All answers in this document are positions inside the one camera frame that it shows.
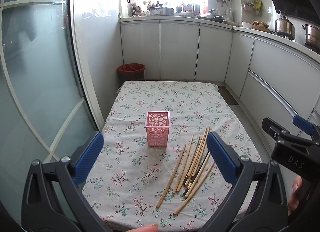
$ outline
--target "human hand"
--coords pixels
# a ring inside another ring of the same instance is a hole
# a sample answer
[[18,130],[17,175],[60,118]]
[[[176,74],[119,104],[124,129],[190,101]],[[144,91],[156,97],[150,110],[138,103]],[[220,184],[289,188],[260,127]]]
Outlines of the human hand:
[[157,224],[146,225],[141,228],[128,230],[127,232],[158,232],[158,225]]
[[288,200],[288,215],[290,215],[291,212],[294,211],[299,205],[297,190],[301,188],[301,186],[302,186],[301,176],[295,177],[292,183],[292,194],[290,195]]

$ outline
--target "blue gripper pad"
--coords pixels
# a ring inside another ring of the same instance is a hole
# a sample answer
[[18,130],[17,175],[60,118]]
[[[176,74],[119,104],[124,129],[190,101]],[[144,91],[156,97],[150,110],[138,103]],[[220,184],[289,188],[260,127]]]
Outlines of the blue gripper pad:
[[79,146],[71,156],[73,182],[78,185],[85,182],[103,147],[103,135],[100,132],[94,134],[83,146]]
[[313,125],[305,120],[304,118],[300,116],[294,116],[292,119],[293,124],[300,128],[303,132],[305,132],[307,135],[312,135],[313,134]]
[[214,131],[207,135],[207,147],[225,181],[235,185],[240,167],[239,155]]

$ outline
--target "chopstick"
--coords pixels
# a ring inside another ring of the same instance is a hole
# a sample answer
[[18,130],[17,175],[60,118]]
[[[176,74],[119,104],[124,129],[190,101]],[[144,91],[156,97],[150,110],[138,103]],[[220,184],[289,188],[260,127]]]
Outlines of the chopstick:
[[188,198],[186,198],[186,200],[173,212],[174,215],[178,214],[181,209],[187,204],[187,202],[192,198],[192,196],[196,193],[196,191],[199,189],[199,187],[201,186],[201,184],[204,182],[204,180],[207,178],[208,174],[210,173],[212,167],[214,165],[214,162],[211,164],[211,166],[209,167],[209,169],[207,170],[205,176],[201,179],[201,181],[197,184],[197,186],[194,188],[194,190],[190,193],[190,195],[188,196]]
[[206,132],[206,134],[205,134],[205,138],[204,138],[204,142],[203,142],[203,145],[202,145],[202,148],[201,148],[201,152],[200,152],[200,154],[199,154],[197,163],[196,163],[196,165],[195,165],[195,169],[193,170],[191,176],[194,176],[194,175],[196,174],[196,171],[197,171],[196,168],[197,168],[197,166],[199,165],[199,162],[200,162],[201,157],[202,157],[202,155],[203,155],[204,148],[205,148],[205,146],[206,146],[206,144],[207,144],[207,135],[208,135],[208,133],[209,133],[209,130],[210,130],[210,126],[208,127],[208,130],[207,130],[207,132]]
[[207,132],[207,126],[206,126],[206,128],[205,128],[205,130],[204,130],[203,137],[201,138],[201,142],[200,142],[200,145],[199,145],[199,147],[198,147],[198,149],[197,149],[196,156],[195,156],[195,158],[194,158],[194,160],[193,160],[193,162],[192,162],[192,165],[191,165],[191,167],[190,167],[190,169],[189,169],[189,171],[188,171],[187,176],[188,176],[189,178],[188,178],[187,182],[185,183],[185,185],[188,185],[189,180],[191,179],[190,177],[191,177],[191,175],[192,175],[192,173],[193,173],[193,170],[194,170],[194,168],[195,168],[195,164],[196,164],[196,162],[197,162],[197,160],[198,160],[198,157],[199,157],[199,153],[200,153],[200,151],[201,151],[201,149],[202,149],[202,143],[203,143],[203,141],[204,141],[204,137],[205,137],[206,132]]
[[204,163],[202,164],[202,166],[201,166],[196,178],[194,179],[194,181],[192,181],[192,184],[191,184],[191,186],[189,188],[189,191],[186,193],[185,197],[188,197],[191,194],[192,189],[196,185],[196,182],[198,181],[199,177],[201,176],[202,171],[203,171],[205,165],[207,164],[207,161],[209,160],[209,158],[210,158],[210,153],[207,154],[207,157],[205,158]]
[[190,144],[189,144],[189,147],[188,147],[188,152],[187,152],[187,155],[186,155],[186,158],[184,159],[183,161],[183,165],[182,165],[182,168],[180,170],[180,174],[179,174],[179,177],[178,177],[178,180],[176,182],[176,185],[174,186],[173,188],[173,193],[176,193],[177,191],[177,188],[180,184],[180,180],[182,179],[182,175],[184,173],[184,168],[186,167],[186,164],[187,164],[187,161],[188,161],[188,157],[189,157],[189,152],[190,152],[190,149],[191,149],[191,145],[192,145],[192,140],[193,140],[193,135],[191,137],[191,140],[190,140]]
[[184,195],[184,196],[186,196],[186,194],[187,194],[187,192],[189,191],[189,189],[190,189],[191,185],[192,185],[192,184],[193,184],[193,182],[195,181],[196,176],[197,176],[197,175],[198,175],[198,173],[201,171],[201,168],[202,168],[202,166],[203,166],[203,164],[204,164],[204,161],[206,160],[206,158],[207,158],[208,154],[209,154],[209,150],[207,151],[207,153],[206,153],[205,157],[203,158],[203,160],[202,160],[202,162],[201,162],[200,166],[198,167],[198,169],[197,169],[197,171],[196,171],[196,174],[191,178],[190,183],[187,185],[187,188],[186,188],[186,190],[185,190],[185,191],[184,191],[184,193],[183,193],[183,195]]
[[175,166],[175,168],[174,168],[174,170],[173,170],[173,172],[172,172],[172,175],[171,175],[171,177],[170,177],[170,179],[169,179],[169,182],[168,182],[168,184],[167,184],[167,187],[165,187],[162,195],[160,196],[160,199],[159,199],[159,201],[158,201],[158,203],[157,203],[157,205],[156,205],[157,208],[160,207],[161,203],[163,202],[163,199],[164,199],[165,195],[167,194],[167,192],[168,192],[168,190],[169,190],[169,187],[170,187],[170,185],[171,185],[171,183],[172,183],[172,180],[173,180],[173,178],[174,178],[174,176],[175,176],[175,174],[176,174],[176,171],[177,171],[177,169],[178,169],[178,167],[179,167],[179,164],[180,164],[180,162],[181,162],[181,159],[182,159],[182,157],[183,157],[183,153],[184,153],[184,150],[185,150],[185,149],[186,149],[186,145],[184,145],[183,150],[181,151],[180,157],[179,157],[179,159],[177,160],[176,166]]
[[187,181],[187,179],[188,179],[187,174],[188,174],[188,172],[189,172],[189,169],[190,169],[190,167],[191,167],[191,164],[192,164],[192,162],[193,162],[193,159],[195,158],[196,150],[197,150],[198,144],[199,144],[199,140],[200,140],[200,135],[198,136],[198,141],[197,141],[197,143],[195,144],[195,148],[193,149],[192,158],[191,158],[190,162],[188,163],[188,167],[185,168],[185,173],[183,174],[184,179],[183,179],[182,184],[184,184],[184,183]]

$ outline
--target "floor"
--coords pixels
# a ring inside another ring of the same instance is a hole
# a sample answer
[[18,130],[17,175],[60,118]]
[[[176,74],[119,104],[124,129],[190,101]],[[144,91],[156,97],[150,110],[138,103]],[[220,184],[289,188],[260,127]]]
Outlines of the floor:
[[270,156],[264,147],[258,133],[252,126],[250,120],[245,115],[241,107],[238,105],[236,100],[232,97],[230,92],[226,89],[224,86],[219,86],[219,92],[223,99],[227,102],[233,113],[237,116],[241,124],[244,126],[244,129],[246,130],[247,134],[249,135],[250,139],[252,140],[253,144],[255,145],[261,160],[264,163],[267,163],[270,161]]

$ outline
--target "screw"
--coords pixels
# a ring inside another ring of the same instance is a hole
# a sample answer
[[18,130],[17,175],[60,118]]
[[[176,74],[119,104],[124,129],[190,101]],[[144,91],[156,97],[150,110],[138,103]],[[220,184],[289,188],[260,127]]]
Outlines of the screw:
[[70,161],[70,157],[69,156],[64,156],[60,159],[60,161],[62,161],[63,163],[67,163]]
[[39,163],[40,163],[39,160],[34,160],[34,161],[32,162],[32,165],[33,165],[33,166],[37,166]]
[[273,166],[277,166],[278,165],[278,162],[276,160],[271,160],[270,163]]
[[249,160],[250,160],[249,156],[247,156],[247,155],[241,155],[241,156],[240,156],[240,159],[241,159],[242,161],[244,161],[244,162],[249,162]]

